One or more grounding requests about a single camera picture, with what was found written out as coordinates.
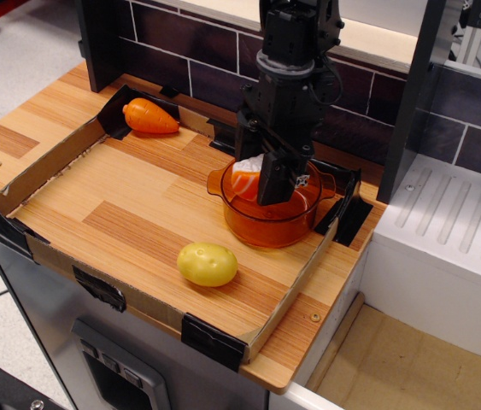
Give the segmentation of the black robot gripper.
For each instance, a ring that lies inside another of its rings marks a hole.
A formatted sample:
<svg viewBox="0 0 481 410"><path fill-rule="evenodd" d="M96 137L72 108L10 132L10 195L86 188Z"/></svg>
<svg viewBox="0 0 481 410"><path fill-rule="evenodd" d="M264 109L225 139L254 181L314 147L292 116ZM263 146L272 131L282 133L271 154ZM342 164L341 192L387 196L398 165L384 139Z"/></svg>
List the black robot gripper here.
<svg viewBox="0 0 481 410"><path fill-rule="evenodd" d="M325 107L314 100L306 79L261 73L258 83L244 85L241 92L235 161L264 154L256 201L261 206L288 202L310 180L312 134Z"/></svg>

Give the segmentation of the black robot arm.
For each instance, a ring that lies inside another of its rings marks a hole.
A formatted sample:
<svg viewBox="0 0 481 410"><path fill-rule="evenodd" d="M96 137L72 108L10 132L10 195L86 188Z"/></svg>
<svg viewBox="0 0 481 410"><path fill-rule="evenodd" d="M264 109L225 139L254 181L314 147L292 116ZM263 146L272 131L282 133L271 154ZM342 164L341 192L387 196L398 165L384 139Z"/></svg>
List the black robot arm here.
<svg viewBox="0 0 481 410"><path fill-rule="evenodd" d="M256 201L290 200L314 157L313 134L343 86L327 52L344 26L336 1L261 1L259 79L242 89L235 158L260 155Z"/></svg>

